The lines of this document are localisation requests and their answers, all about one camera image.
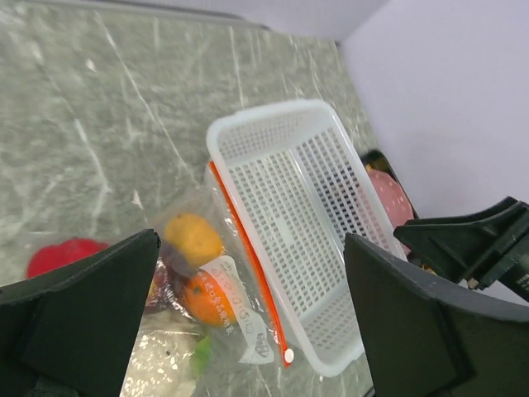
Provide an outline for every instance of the red zipper seal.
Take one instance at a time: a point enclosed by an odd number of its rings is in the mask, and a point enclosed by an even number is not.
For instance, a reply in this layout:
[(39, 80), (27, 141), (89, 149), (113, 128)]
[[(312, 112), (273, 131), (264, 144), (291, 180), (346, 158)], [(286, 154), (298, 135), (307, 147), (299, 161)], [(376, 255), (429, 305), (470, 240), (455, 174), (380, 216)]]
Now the red zipper seal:
[(237, 213), (235, 209), (235, 205), (231, 201), (230, 195), (228, 194), (228, 191), (226, 189), (226, 186), (222, 182), (221, 175), (218, 172), (217, 166), (213, 161), (209, 162), (209, 168), (211, 169), (213, 175), (215, 176), (215, 179), (218, 182), (219, 187), (221, 188), (222, 194), (224, 195), (224, 199), (226, 200), (228, 209), (231, 212), (231, 215), (233, 217), (233, 220), (235, 221), (235, 225), (237, 227), (237, 231), (239, 232), (239, 237), (241, 238), (242, 245), (245, 248), (246, 255), (248, 255), (248, 258), (250, 259), (250, 263), (252, 268), (254, 269), (257, 283), (260, 288), (260, 292), (263, 295), (264, 302), (266, 303), (267, 309), (269, 311), (269, 315), (271, 317), (270, 321), (272, 323), (272, 328), (274, 330), (275, 336), (277, 337), (276, 342), (279, 345), (279, 350), (281, 351), (281, 358), (283, 359), (283, 364), (285, 368), (290, 367), (291, 362), (288, 362), (285, 360), (285, 354), (288, 353), (288, 345), (287, 340), (284, 337), (283, 328), (281, 327), (281, 321), (279, 320), (279, 314), (278, 310), (275, 307), (274, 298), (272, 297), (272, 293), (270, 291), (270, 287), (268, 285), (268, 281), (266, 280), (265, 272), (263, 271), (263, 266), (261, 265), (261, 262), (255, 253), (254, 247), (251, 245), (250, 239), (248, 238), (248, 234), (246, 233), (246, 230), (244, 226), (242, 225), (242, 221), (239, 218), (239, 214)]

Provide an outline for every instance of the white plastic basket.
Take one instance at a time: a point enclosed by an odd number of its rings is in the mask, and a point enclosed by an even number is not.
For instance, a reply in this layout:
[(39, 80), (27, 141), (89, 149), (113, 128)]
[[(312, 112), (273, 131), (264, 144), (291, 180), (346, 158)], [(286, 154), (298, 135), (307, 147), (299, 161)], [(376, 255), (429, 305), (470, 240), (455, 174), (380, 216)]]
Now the white plastic basket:
[(343, 260), (355, 232), (404, 258), (336, 112), (296, 100), (216, 120), (207, 148), (274, 294), (287, 340), (320, 375), (364, 351)]

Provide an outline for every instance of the orange fruit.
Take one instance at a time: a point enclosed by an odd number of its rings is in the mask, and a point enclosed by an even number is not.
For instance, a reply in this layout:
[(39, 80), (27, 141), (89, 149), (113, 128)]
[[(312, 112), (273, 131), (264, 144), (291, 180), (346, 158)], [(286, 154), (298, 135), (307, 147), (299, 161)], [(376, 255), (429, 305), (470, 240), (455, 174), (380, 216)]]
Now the orange fruit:
[(215, 229), (194, 213), (180, 213), (172, 218), (165, 226), (164, 239), (182, 253), (193, 268), (206, 265), (224, 251)]
[(213, 327), (236, 321), (230, 300), (217, 281), (206, 271), (199, 270), (184, 287), (183, 306), (197, 320)]

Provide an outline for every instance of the yellow fruit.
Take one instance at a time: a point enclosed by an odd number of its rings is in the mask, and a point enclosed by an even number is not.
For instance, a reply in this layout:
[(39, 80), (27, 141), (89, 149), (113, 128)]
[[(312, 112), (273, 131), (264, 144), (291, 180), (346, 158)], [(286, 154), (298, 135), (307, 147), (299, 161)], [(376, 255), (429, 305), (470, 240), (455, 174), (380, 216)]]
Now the yellow fruit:
[(200, 267), (222, 255), (220, 236), (206, 219), (194, 213), (180, 213), (165, 227), (164, 238), (192, 267)]

